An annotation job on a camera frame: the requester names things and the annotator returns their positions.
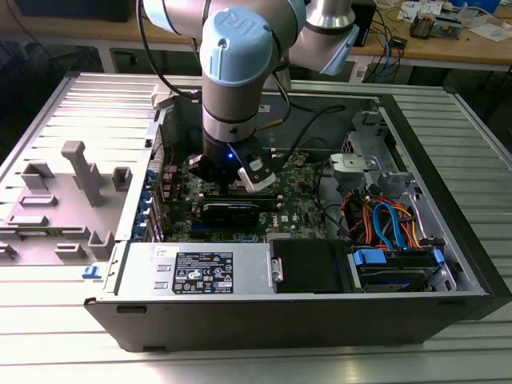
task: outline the aluminum extrusion table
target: aluminum extrusion table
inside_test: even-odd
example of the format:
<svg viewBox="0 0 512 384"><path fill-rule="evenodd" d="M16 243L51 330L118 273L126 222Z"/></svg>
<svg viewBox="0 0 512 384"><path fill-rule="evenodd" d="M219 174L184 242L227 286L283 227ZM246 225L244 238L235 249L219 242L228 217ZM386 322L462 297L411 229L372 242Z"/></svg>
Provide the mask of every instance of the aluminum extrusion table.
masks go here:
<svg viewBox="0 0 512 384"><path fill-rule="evenodd" d="M200 78L172 77L178 86ZM60 157L80 138L101 172L137 161L153 120L155 76L65 78L0 167L0 220L27 161L72 172ZM512 288L512 157L456 94L442 88L295 82L298 90L392 94L475 233ZM0 267L0 378L5 382L512 382L512 305L455 324L420 346L131 354L82 307L96 289L83 266Z"/></svg>

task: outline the wooden desk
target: wooden desk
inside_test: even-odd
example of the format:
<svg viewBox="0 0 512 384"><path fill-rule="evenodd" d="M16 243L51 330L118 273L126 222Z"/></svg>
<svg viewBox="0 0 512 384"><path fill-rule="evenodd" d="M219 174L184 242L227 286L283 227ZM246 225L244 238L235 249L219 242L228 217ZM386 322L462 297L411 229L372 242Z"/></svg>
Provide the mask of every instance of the wooden desk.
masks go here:
<svg viewBox="0 0 512 384"><path fill-rule="evenodd" d="M41 43L72 46L94 46L98 49L106 72L116 72L113 48L140 49L140 36L135 16L126 23L95 20L69 20L63 18L28 18L17 13L22 24ZM398 10L382 10L385 24L397 36L408 40L402 59L403 65L436 66L473 70L507 70L512 63L512 39L492 42L464 30L459 40L429 38L420 40L409 36L410 23L397 21ZM500 6L496 12L500 18L512 19L512 10ZM170 34L146 21L146 34L155 50L190 50L190 40ZM31 42L11 17L5 2L0 2L0 38L18 42ZM364 47L353 48L349 60L355 61L354 74L378 60L382 47L377 36L370 34Z"/></svg>

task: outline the yellow wire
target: yellow wire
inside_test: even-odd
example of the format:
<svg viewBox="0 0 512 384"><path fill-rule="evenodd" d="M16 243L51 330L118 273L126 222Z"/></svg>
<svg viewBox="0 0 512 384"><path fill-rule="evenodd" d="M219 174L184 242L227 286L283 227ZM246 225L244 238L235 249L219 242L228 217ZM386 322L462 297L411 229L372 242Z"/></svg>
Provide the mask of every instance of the yellow wire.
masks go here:
<svg viewBox="0 0 512 384"><path fill-rule="evenodd" d="M416 222L413 222L413 239L414 242L416 243L416 246L418 248L422 248L422 246L419 245L418 236L416 236Z"/></svg>

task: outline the blue cable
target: blue cable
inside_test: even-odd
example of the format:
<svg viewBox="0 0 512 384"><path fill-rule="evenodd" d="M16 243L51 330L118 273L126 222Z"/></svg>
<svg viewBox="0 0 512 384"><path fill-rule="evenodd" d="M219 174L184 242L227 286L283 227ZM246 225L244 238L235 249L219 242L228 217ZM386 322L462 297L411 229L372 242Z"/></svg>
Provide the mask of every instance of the blue cable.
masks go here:
<svg viewBox="0 0 512 384"><path fill-rule="evenodd" d="M383 33L379 32L377 30L370 30L370 31L373 32L374 34L377 34L378 36L380 36L386 43L386 64L384 65L384 70L382 71L380 77L378 78L378 82L382 82L382 80L384 80L384 77L386 76L388 67L390 65L390 60L391 60L390 42L388 41L388 39L386 38L386 36Z"/></svg>
<svg viewBox="0 0 512 384"><path fill-rule="evenodd" d="M397 246L399 248L406 249L406 240L403 238L402 232L400 232L400 221L398 220L397 213L392 207L392 205L389 204L388 202L380 202L374 208L375 233L377 234L377 236L380 237L381 240L384 241L384 243L387 245L388 250L393 249L393 244L391 244L390 240L386 236L384 236L384 234L381 231L381 225L378 222L378 213L382 208L386 208L391 214L391 221L393 222L394 239L397 241Z"/></svg>

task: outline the light blue joint cap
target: light blue joint cap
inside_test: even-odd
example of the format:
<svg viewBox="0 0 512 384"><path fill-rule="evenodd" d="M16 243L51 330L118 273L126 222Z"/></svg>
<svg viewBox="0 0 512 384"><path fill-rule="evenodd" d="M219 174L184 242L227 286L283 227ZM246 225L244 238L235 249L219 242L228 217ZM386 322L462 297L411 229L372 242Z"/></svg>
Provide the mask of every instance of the light blue joint cap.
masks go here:
<svg viewBox="0 0 512 384"><path fill-rule="evenodd" d="M273 44L271 28L259 14L221 10L202 28L202 70L222 86L244 86L268 69Z"/></svg>
<svg viewBox="0 0 512 384"><path fill-rule="evenodd" d="M144 9L146 10L148 19L153 24L175 34L176 31L170 26L163 2L164 0L144 0Z"/></svg>
<svg viewBox="0 0 512 384"><path fill-rule="evenodd" d="M297 19L297 35L301 33L302 28L306 24L306 4L304 0L288 0L292 10L295 12Z"/></svg>
<svg viewBox="0 0 512 384"><path fill-rule="evenodd" d="M359 27L353 25L336 54L334 54L332 59L329 60L326 67L320 71L321 74L330 74L331 76L334 76L342 71L343 65L349 57L350 50L352 49L358 34Z"/></svg>

